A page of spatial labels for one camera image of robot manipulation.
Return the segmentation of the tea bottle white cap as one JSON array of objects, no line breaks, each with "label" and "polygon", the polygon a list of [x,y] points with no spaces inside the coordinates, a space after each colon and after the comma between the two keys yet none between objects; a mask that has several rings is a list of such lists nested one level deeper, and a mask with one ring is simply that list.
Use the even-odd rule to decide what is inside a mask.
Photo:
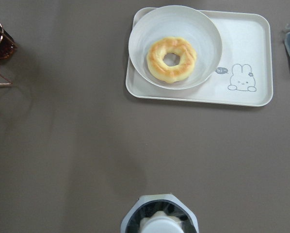
[{"label": "tea bottle white cap", "polygon": [[121,222],[122,233],[198,233],[195,214],[172,194],[144,195]]}]

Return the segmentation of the white round plate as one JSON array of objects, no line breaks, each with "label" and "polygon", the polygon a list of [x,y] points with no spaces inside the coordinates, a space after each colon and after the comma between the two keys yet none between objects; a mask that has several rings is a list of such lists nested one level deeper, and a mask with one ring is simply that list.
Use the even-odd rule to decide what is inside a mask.
[{"label": "white round plate", "polygon": [[[146,55],[151,45],[167,36],[182,37],[197,53],[191,75],[175,83],[151,75]],[[133,26],[129,37],[129,57],[135,70],[149,83],[164,89],[183,90],[204,83],[218,67],[222,39],[213,21],[202,12],[186,6],[159,7],[145,14]]]}]

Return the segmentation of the cream bunny tray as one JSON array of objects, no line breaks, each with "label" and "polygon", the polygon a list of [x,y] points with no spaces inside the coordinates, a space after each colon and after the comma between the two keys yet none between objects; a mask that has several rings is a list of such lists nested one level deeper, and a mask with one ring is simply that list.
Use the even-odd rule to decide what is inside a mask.
[{"label": "cream bunny tray", "polygon": [[[139,10],[133,26],[156,8]],[[273,97],[271,34],[268,21],[256,14],[200,11],[217,27],[222,57],[202,84],[183,90],[164,89],[143,79],[128,59],[126,88],[143,99],[179,100],[259,107]]]}]

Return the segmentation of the glazed donut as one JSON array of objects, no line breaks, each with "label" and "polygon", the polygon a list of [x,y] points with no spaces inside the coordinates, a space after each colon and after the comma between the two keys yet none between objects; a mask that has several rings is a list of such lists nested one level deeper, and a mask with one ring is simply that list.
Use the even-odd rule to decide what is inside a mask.
[{"label": "glazed donut", "polygon": [[164,37],[148,50],[147,67],[156,79],[175,83],[187,79],[194,71],[196,50],[182,37]]}]

